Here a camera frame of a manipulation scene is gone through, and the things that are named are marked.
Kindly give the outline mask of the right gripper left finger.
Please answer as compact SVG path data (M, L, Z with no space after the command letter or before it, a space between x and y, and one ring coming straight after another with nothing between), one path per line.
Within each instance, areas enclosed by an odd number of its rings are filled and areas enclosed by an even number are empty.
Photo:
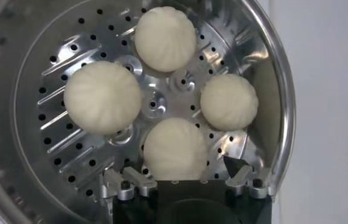
M106 167L103 170L99 186L101 200L117 198L120 201L134 199L136 194L149 198L158 193L158 182L148 179L132 167L123 168L122 172Z

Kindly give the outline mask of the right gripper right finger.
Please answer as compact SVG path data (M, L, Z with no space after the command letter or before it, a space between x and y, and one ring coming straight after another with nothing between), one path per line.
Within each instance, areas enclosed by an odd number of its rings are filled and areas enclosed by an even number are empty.
M235 200L244 194L256 200L267 197L275 199L274 189L270 185L272 171L269 167L254 170L245 160L227 155L223 157L223 161L229 174L229 178L224 182L225 200Z

